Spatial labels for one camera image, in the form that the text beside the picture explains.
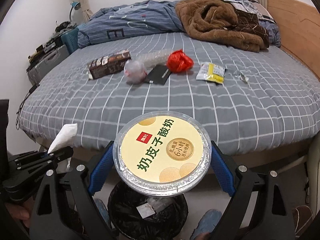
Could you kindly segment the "person's left hand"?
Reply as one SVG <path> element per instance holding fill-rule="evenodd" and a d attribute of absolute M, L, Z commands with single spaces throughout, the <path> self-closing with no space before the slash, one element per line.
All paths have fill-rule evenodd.
<path fill-rule="evenodd" d="M 34 201 L 29 198 L 21 205 L 5 203 L 5 207 L 13 218 L 28 221 L 31 217 Z"/>

